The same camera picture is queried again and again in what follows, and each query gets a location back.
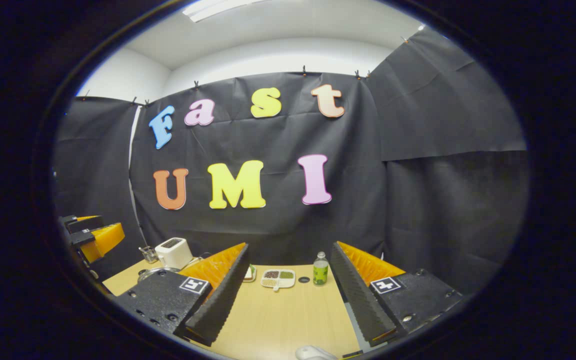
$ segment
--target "white ceiling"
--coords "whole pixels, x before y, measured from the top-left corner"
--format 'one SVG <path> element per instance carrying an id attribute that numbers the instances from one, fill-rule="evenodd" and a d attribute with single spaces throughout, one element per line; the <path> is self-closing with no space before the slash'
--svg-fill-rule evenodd
<path id="1" fill-rule="evenodd" d="M 377 0 L 268 0 L 197 23 L 178 11 L 126 47 L 174 70 L 221 50 L 272 39 L 345 39 L 394 50 L 420 24 Z"/>

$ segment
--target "pen holder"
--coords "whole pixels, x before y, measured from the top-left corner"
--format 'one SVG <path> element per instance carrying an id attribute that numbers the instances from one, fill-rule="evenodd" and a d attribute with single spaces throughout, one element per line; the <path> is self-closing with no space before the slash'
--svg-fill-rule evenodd
<path id="1" fill-rule="evenodd" d="M 151 246 L 146 246 L 144 248 L 139 248 L 139 251 L 143 254 L 143 258 L 146 259 L 148 264 L 153 264 L 158 260 L 157 253 L 155 253 L 155 249 Z"/>

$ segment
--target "bottle label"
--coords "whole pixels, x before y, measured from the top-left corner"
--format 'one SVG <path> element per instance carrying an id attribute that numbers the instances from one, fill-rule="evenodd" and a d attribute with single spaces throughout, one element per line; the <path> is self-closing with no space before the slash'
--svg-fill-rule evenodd
<path id="1" fill-rule="evenodd" d="M 328 265 L 323 268 L 318 268 L 314 266 L 314 274 L 312 276 L 312 281 L 315 285 L 324 285 L 328 280 Z"/>

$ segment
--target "ceiling light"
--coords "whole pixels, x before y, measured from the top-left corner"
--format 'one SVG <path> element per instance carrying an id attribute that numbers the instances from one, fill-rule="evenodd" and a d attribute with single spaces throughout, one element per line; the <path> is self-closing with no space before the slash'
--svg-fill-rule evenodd
<path id="1" fill-rule="evenodd" d="M 226 10 L 264 1 L 265 0 L 199 0 L 186 6 L 185 9 L 182 10 L 182 13 L 196 23 Z"/>

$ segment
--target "blue letter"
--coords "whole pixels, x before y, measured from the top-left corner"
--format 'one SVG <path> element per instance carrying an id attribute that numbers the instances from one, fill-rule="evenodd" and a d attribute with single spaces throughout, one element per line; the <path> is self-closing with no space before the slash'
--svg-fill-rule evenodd
<path id="1" fill-rule="evenodd" d="M 155 139 L 157 140 L 157 145 L 155 147 L 159 150 L 162 146 L 166 145 L 166 143 L 172 137 L 171 134 L 166 132 L 166 129 L 172 129 L 172 119 L 170 118 L 170 114 L 175 112 L 175 108 L 172 105 L 168 105 L 164 111 L 160 112 L 154 119 L 152 119 L 148 126 L 150 126 L 155 133 Z"/>

